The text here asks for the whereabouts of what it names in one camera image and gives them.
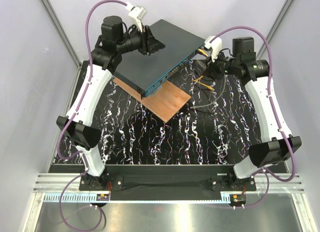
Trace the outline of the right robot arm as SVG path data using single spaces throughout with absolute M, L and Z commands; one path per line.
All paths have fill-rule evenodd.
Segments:
M 210 51 L 204 74 L 213 79 L 225 75 L 239 78 L 251 98 L 260 127 L 261 142 L 250 146 L 248 156 L 228 173 L 229 188 L 238 190 L 259 170 L 290 159 L 302 141 L 299 136 L 293 136 L 283 118 L 273 80 L 269 78 L 270 65 L 256 58 L 252 37 L 233 39 L 230 57 L 224 55 L 219 37 L 208 37 L 204 48 Z

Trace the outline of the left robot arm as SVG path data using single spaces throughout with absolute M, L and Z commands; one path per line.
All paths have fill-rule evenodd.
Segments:
M 151 55 L 165 45 L 157 40 L 149 26 L 139 18 L 127 27 L 118 16 L 104 18 L 94 49 L 89 50 L 89 66 L 85 81 L 65 116 L 56 120 L 61 132 L 56 150 L 63 160 L 80 155 L 84 162 L 81 176 L 92 186 L 102 190 L 109 186 L 107 170 L 102 162 L 98 143 L 101 131 L 92 127 L 93 115 L 101 94 L 122 61 L 122 55 L 139 51 Z

